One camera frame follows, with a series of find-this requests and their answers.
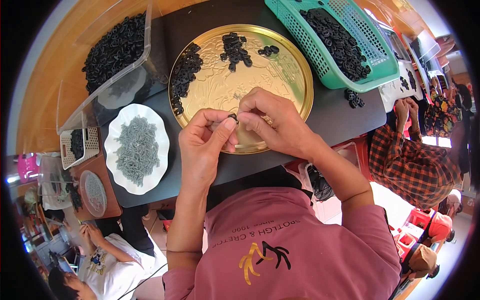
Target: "orange plaid shirt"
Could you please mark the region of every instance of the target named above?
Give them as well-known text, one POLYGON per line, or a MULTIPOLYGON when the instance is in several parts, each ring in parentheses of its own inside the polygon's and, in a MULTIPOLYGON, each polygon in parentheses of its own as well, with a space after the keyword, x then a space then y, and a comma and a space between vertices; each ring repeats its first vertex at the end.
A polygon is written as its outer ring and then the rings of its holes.
POLYGON ((410 204, 428 209, 437 205, 461 183, 460 169, 449 150, 421 142, 419 131, 411 140, 391 130, 377 128, 370 149, 370 173, 375 182, 389 188, 410 204))

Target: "floral shirt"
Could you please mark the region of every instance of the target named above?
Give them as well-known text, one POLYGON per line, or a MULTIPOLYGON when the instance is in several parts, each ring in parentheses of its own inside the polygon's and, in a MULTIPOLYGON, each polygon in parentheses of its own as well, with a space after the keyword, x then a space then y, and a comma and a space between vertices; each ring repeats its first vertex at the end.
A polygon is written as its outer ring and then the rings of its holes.
POLYGON ((455 123, 462 120, 462 109, 456 106, 455 101, 438 94, 433 86, 430 86, 430 95, 433 104, 425 112, 427 136, 449 138, 455 123))

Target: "graphic print on t-shirt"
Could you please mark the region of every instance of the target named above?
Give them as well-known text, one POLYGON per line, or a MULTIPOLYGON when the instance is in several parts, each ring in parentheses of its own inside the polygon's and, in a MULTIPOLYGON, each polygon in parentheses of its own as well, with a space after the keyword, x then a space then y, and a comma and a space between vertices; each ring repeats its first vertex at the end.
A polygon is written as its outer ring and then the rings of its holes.
POLYGON ((103 252, 102 248, 98 247, 90 258, 90 265, 87 267, 87 270, 103 275, 103 271, 105 270, 105 257, 107 254, 107 252, 103 252))
POLYGON ((272 247, 269 244, 267 244, 266 241, 262 241, 262 247, 263 247, 263 253, 260 252, 260 249, 258 248, 258 244, 256 242, 253 242, 251 247, 250 247, 250 251, 248 252, 248 254, 244 255, 240 259, 239 268, 240 269, 243 268, 243 275, 244 275, 245 281, 247 282, 248 285, 252 285, 252 283, 250 281, 250 278, 249 278, 249 275, 248 275, 249 270, 252 273, 252 275, 260 276, 259 273, 255 272, 253 270, 252 257, 255 254, 255 251, 257 251, 258 255, 260 256, 260 260, 258 260, 256 264, 259 264, 264 260, 266 260, 266 261, 273 260, 272 257, 267 257, 266 256, 266 251, 268 249, 270 251, 273 251, 276 254, 277 263, 276 263, 275 269, 278 269, 278 266, 280 266, 280 262, 282 261, 282 257, 284 258, 285 263, 287 264, 288 270, 290 270, 290 268, 291 268, 290 261, 288 260, 288 257, 287 257, 287 254, 289 254, 287 249, 285 249, 283 247, 280 247, 280 246, 272 247))

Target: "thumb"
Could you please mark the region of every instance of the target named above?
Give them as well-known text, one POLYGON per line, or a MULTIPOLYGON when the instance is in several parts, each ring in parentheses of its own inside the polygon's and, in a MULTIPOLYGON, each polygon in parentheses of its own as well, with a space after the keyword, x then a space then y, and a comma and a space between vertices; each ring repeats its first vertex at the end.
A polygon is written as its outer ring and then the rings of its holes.
POLYGON ((237 115, 237 119, 246 124, 247 130, 255 131, 266 142, 271 141, 276 135, 275 129, 257 114, 242 112, 237 115))
POLYGON ((210 147, 214 147, 215 149, 222 150, 223 145, 228 141, 228 138, 232 134, 232 132, 237 127, 237 121, 234 118, 229 117, 223 120, 217 128, 213 131, 212 136, 208 140, 207 144, 210 147))

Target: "pink shirt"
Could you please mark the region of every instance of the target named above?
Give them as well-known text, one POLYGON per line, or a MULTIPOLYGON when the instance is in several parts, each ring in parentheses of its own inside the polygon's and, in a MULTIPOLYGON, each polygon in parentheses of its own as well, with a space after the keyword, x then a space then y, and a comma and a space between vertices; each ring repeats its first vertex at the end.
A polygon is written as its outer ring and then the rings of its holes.
POLYGON ((400 263, 384 209, 363 206, 342 226, 320 222, 293 188, 239 192, 205 216, 208 249, 196 270, 163 275, 165 299, 385 300, 400 263))

